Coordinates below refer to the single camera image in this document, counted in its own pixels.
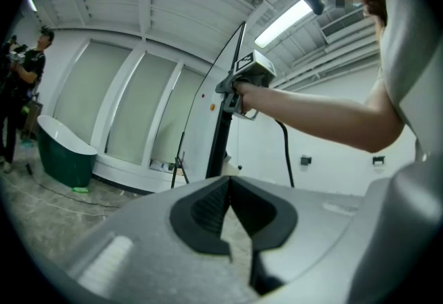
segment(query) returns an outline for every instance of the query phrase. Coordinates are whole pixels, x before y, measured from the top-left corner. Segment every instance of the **bathtub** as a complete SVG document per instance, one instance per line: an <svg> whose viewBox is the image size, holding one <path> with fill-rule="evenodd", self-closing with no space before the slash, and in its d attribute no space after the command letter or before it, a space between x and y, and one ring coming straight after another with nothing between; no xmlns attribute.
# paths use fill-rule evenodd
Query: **bathtub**
<svg viewBox="0 0 443 304"><path fill-rule="evenodd" d="M88 186L97 150L50 116L40 116L38 146L45 172L69 187Z"/></svg>

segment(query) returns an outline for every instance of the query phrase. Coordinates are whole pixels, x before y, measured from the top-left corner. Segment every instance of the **person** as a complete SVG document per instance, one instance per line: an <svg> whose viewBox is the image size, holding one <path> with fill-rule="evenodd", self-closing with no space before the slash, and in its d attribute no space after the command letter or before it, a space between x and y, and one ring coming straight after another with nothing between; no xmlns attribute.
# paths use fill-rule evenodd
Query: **person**
<svg viewBox="0 0 443 304"><path fill-rule="evenodd" d="M25 53L23 64L11 63L11 73L0 91L0 135L3 135L4 120L8 119L6 147L3 145L3 140L0 143L0 162L4 162L3 171L6 173L12 170L16 129L21 109L31 100L33 90L42 79L46 63L44 51L51 46L53 40L54 32L49 28L43 28L37 48Z"/></svg>
<svg viewBox="0 0 443 304"><path fill-rule="evenodd" d="M11 50L12 46L17 44L17 36L13 35L7 42L1 45L0 50L0 86L3 84L4 79L6 78L9 72L10 60L8 54Z"/></svg>
<svg viewBox="0 0 443 304"><path fill-rule="evenodd" d="M376 20L381 47L381 67L364 104L241 82L234 87L243 110L256 109L301 132L371 153L394 143L405 124L412 128L399 103L441 42L440 29L424 0L358 1ZM416 150L416 159L425 159L418 141Z"/></svg>

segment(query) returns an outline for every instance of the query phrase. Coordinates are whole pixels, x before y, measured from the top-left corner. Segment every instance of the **ceiling light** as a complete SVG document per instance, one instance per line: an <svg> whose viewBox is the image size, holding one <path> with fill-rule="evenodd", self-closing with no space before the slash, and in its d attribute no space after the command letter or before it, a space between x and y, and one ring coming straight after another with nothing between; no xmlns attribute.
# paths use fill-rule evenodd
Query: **ceiling light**
<svg viewBox="0 0 443 304"><path fill-rule="evenodd" d="M255 44L264 48L310 12L312 12L312 9L309 5L304 0L300 0L283 15L278 17L277 20L255 40Z"/></svg>
<svg viewBox="0 0 443 304"><path fill-rule="evenodd" d="M33 0L28 0L28 4L29 4L32 11L37 12L37 8L35 7Z"/></svg>

